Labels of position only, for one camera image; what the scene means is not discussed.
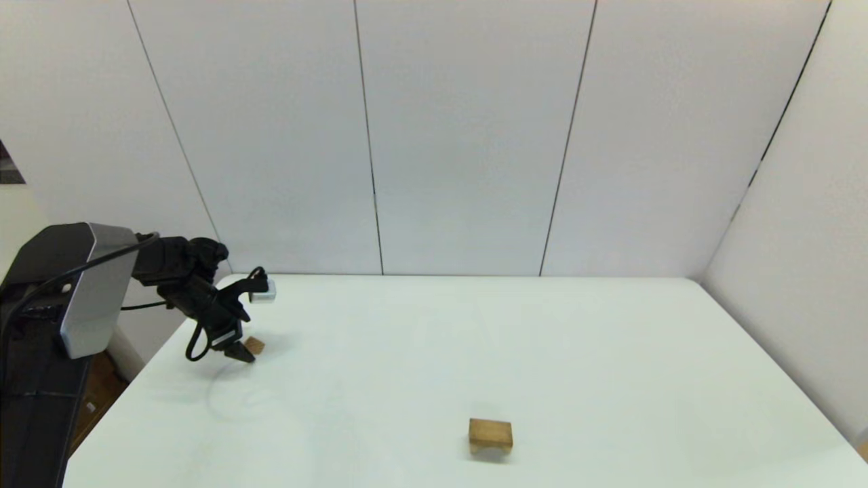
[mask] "white table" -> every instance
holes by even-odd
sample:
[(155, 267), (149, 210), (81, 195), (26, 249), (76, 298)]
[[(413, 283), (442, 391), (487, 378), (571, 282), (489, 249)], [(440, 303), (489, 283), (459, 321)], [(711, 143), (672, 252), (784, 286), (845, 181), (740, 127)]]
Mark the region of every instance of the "white table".
[[(691, 281), (273, 278), (276, 302), (247, 306), (256, 363), (187, 362), (186, 322), (66, 486), (868, 486)], [(512, 422), (512, 454), (472, 458), (470, 417)]]

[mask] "small wooden block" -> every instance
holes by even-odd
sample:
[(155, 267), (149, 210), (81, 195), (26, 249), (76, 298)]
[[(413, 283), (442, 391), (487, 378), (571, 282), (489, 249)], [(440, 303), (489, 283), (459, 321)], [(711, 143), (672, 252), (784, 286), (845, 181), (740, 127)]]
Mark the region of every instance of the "small wooden block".
[(497, 420), (470, 419), (470, 453), (476, 454), (485, 447), (500, 449), (505, 454), (512, 452), (512, 424)]
[(262, 350), (266, 348), (266, 343), (262, 342), (259, 339), (256, 339), (253, 336), (250, 336), (247, 338), (247, 340), (244, 341), (244, 347), (246, 347), (248, 351), (253, 353), (254, 356), (259, 356), (260, 354), (262, 354)]

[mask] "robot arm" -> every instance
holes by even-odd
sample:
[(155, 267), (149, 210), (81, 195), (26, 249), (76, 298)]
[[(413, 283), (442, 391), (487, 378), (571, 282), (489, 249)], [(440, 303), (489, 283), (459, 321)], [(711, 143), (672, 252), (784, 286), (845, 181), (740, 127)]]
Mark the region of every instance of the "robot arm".
[[(250, 318), (239, 301), (273, 297), (262, 268), (218, 290), (226, 246), (77, 223), (45, 228), (18, 252), (0, 285), (2, 486), (61, 486), (90, 358), (117, 324), (129, 278), (155, 286), (168, 307), (196, 320), (187, 358), (209, 350), (253, 362), (240, 342)], [(193, 356), (204, 331), (207, 342)]]

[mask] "black cable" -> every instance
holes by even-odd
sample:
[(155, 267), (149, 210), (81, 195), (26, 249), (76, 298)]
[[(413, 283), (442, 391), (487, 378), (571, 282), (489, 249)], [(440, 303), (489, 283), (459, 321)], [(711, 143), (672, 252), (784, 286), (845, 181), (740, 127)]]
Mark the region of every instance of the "black cable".
[(9, 361), (9, 345), (12, 340), (12, 333), (10, 329), (12, 328), (12, 324), (17, 318), (18, 314), (20, 314), (24, 310), (24, 308), (33, 301), (33, 299), (35, 299), (45, 290), (58, 287), (59, 285), (62, 285), (64, 281), (76, 277), (83, 271), (86, 271), (92, 267), (99, 266), (111, 260), (115, 260), (117, 258), (120, 258), (121, 256), (134, 253), (139, 249), (150, 246), (151, 244), (157, 242), (157, 240), (159, 239), (160, 233), (152, 232), (144, 241), (140, 241), (139, 243), (132, 246), (114, 251), (113, 253), (108, 253), (104, 256), (100, 256), (94, 260), (89, 260), (88, 262), (80, 266), (76, 266), (65, 273), (58, 274), (54, 278), (51, 278), (50, 280), (45, 281), (42, 285), (36, 287), (36, 289), (34, 289), (32, 292), (27, 293), (24, 298), (18, 301), (18, 303), (14, 307), (12, 307), (9, 315), (6, 316), (6, 321), (3, 324), (3, 332), (2, 334), (0, 334), (0, 349), (2, 349), (3, 351), (3, 359), (0, 360), (0, 386), (5, 386), (6, 384), (6, 363), (7, 361)]
[(168, 304), (168, 302), (165, 301), (165, 300), (164, 300), (164, 301), (155, 301), (154, 303), (145, 303), (145, 304), (143, 304), (143, 305), (132, 305), (132, 306), (130, 306), (130, 307), (121, 307), (121, 310), (122, 310), (122, 311), (126, 311), (126, 310), (142, 310), (143, 308), (159, 307), (160, 305), (167, 305), (167, 304)]
[(193, 348), (196, 346), (196, 341), (199, 340), (199, 336), (202, 334), (202, 324), (200, 322), (196, 322), (196, 330), (193, 331), (193, 337), (190, 338), (190, 341), (187, 343), (187, 350), (184, 352), (184, 356), (187, 360), (196, 362), (199, 359), (205, 357), (205, 354), (208, 354), (208, 351), (211, 350), (211, 341), (205, 338), (205, 349), (198, 356), (193, 356)]
[(251, 278), (255, 278), (256, 276), (259, 276), (260, 274), (264, 273), (265, 271), (266, 271), (266, 269), (263, 268), (262, 266), (257, 266), (253, 269), (253, 271), (250, 272), (250, 274), (247, 276), (247, 279), (250, 280)]

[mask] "panel seam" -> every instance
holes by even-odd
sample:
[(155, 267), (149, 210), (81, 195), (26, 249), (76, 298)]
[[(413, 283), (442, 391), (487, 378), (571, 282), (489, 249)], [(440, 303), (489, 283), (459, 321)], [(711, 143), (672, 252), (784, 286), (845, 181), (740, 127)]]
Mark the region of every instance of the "panel seam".
[(700, 273), (697, 281), (702, 284), (705, 282), (705, 276), (708, 271), (708, 268), (711, 267), (712, 261), (714, 261), (714, 256), (720, 251), (720, 248), (723, 246), (723, 241), (727, 239), (727, 234), (729, 234), (729, 229), (733, 227), (733, 222), (735, 221), (735, 216), (738, 214), (739, 210), (741, 210), (741, 205), (745, 202), (747, 198), (747, 192), (750, 189), (751, 185), (753, 185), (753, 180), (756, 179), (757, 174), (760, 172), (760, 168), (762, 167), (762, 162), (766, 159), (766, 154), (768, 154), (768, 149), (772, 146), (772, 142), (774, 141), (774, 136), (778, 134), (778, 128), (780, 128), (780, 124), (784, 121), (784, 117), (786, 116), (787, 109), (790, 108), (790, 102), (792, 102), (792, 97), (796, 94), (796, 89), (799, 88), (799, 82), (802, 81), (802, 75), (805, 74), (805, 68), (807, 68), (808, 62), (811, 61), (811, 54), (813, 54), (813, 49), (817, 45), (817, 40), (819, 39), (819, 34), (823, 30), (823, 24), (825, 23), (825, 18), (829, 15), (829, 9), (832, 8), (833, 0), (829, 0), (829, 3), (825, 7), (825, 12), (823, 13), (823, 18), (819, 21), (819, 26), (817, 27), (817, 33), (814, 35), (813, 42), (811, 43), (811, 48), (808, 50), (807, 56), (805, 56), (805, 62), (802, 63), (802, 69), (799, 71), (799, 76), (796, 77), (796, 83), (792, 86), (792, 91), (790, 91), (789, 98), (786, 99), (786, 104), (784, 105), (784, 110), (780, 113), (780, 118), (778, 119), (778, 123), (775, 124), (774, 130), (772, 131), (772, 136), (768, 139), (768, 144), (766, 144), (766, 149), (763, 150), (762, 156), (759, 157), (759, 163), (757, 163), (757, 168), (753, 171), (753, 175), (751, 175), (750, 181), (747, 182), (747, 188), (745, 188), (745, 193), (741, 196), (741, 200), (739, 204), (735, 207), (733, 211), (733, 215), (729, 218), (729, 223), (727, 223), (726, 230), (723, 231), (723, 235), (720, 237), (720, 240), (717, 242), (717, 246), (714, 247), (714, 251), (711, 253), (711, 256), (708, 258), (708, 262), (705, 265), (705, 268)]
[(582, 55), (582, 67), (579, 69), (579, 82), (575, 87), (575, 100), (573, 101), (573, 113), (569, 118), (569, 127), (567, 128), (567, 141), (563, 147), (563, 158), (561, 159), (561, 172), (557, 176), (557, 187), (555, 188), (555, 201), (551, 206), (551, 217), (549, 218), (549, 231), (545, 234), (545, 245), (542, 247), (542, 260), (540, 261), (539, 276), (543, 276), (543, 267), (545, 266), (546, 253), (549, 251), (549, 237), (551, 237), (551, 227), (555, 221), (555, 210), (557, 209), (557, 196), (561, 192), (561, 180), (563, 179), (563, 167), (567, 162), (567, 151), (569, 149), (569, 138), (573, 134), (573, 122), (575, 121), (575, 111), (579, 105), (579, 92), (582, 90), (582, 79), (585, 77), (585, 66), (588, 64), (588, 51), (591, 46), (591, 33), (594, 32), (594, 20), (596, 19), (596, 7), (598, 0), (594, 0), (594, 9), (591, 11), (591, 22), (588, 26), (588, 38), (585, 40), (585, 52)]
[(368, 96), (365, 90), (365, 66), (362, 64), (362, 35), (358, 28), (358, 5), (356, 0), (352, 0), (352, 13), (356, 20), (356, 45), (358, 46), (358, 71), (362, 77), (362, 102), (365, 105), (365, 132), (368, 136), (368, 162), (371, 164), (371, 190), (374, 200), (374, 221), (377, 224), (377, 250), (380, 257), (380, 274), (385, 274), (383, 267), (383, 242), (380, 239), (379, 232), (379, 211), (377, 205), (377, 183), (374, 181), (374, 158), (371, 149), (371, 123), (368, 121)]
[[(193, 167), (190, 165), (190, 159), (187, 157), (187, 151), (184, 149), (184, 143), (181, 142), (181, 136), (178, 134), (178, 128), (174, 125), (174, 119), (172, 118), (172, 112), (168, 109), (168, 104), (166, 103), (166, 97), (163, 95), (162, 87), (160, 86), (160, 81), (157, 80), (156, 71), (154, 71), (154, 65), (151, 63), (151, 56), (148, 54), (148, 48), (145, 47), (145, 40), (141, 36), (141, 30), (139, 29), (139, 22), (135, 18), (135, 13), (133, 12), (133, 5), (130, 4), (129, 0), (127, 0), (127, 8), (129, 9), (129, 15), (133, 18), (133, 25), (135, 26), (135, 33), (139, 36), (139, 43), (141, 43), (141, 50), (145, 53), (145, 59), (148, 60), (148, 68), (151, 70), (151, 76), (154, 78), (154, 84), (157, 87), (157, 93), (160, 94), (160, 99), (162, 100), (163, 108), (166, 110), (166, 115), (168, 116), (168, 121), (172, 125), (172, 131), (174, 132), (174, 138), (178, 141), (178, 147), (181, 148), (181, 154), (184, 156), (184, 162), (187, 164), (187, 170), (190, 172), (190, 177), (193, 178), (193, 184), (196, 186), (196, 192), (199, 194), (199, 199), (202, 201), (202, 207), (205, 208), (205, 215), (208, 217), (208, 221), (211, 222), (211, 228), (214, 230), (214, 236), (217, 238), (217, 241), (223, 242), (220, 238), (220, 233), (217, 232), (217, 226), (214, 224), (214, 218), (211, 216), (211, 211), (208, 210), (208, 205), (205, 202), (205, 196), (202, 194), (202, 189), (199, 186), (199, 182), (196, 180), (196, 174), (193, 172)], [(229, 273), (234, 273), (232, 269), (232, 263), (229, 259), (226, 259), (226, 264), (229, 267)]]

